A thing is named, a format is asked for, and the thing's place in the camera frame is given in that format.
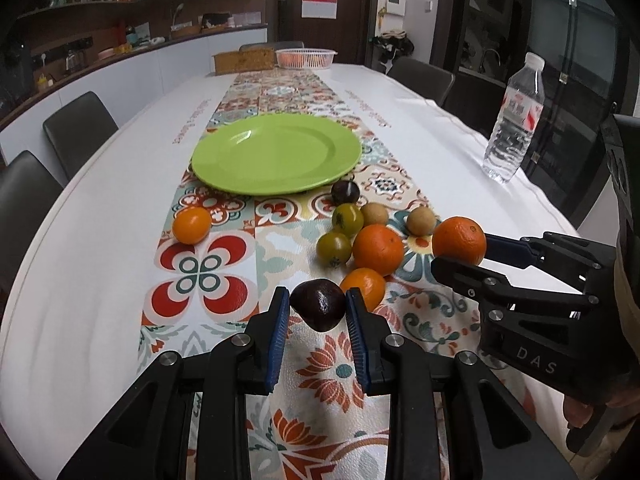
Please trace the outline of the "right hand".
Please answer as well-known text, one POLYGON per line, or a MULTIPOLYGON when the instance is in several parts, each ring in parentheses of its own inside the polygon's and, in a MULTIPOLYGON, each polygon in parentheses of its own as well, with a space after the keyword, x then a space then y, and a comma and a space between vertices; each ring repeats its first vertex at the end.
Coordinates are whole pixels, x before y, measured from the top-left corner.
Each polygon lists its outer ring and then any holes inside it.
MULTIPOLYGON (((606 404, 609 408, 620 410, 616 425, 633 419, 639 415, 640 390, 638 387, 627 388, 614 393, 606 404)), ((563 415, 572 428, 582 428, 593 414, 593 407, 583 404, 569 396, 564 396, 563 415)))

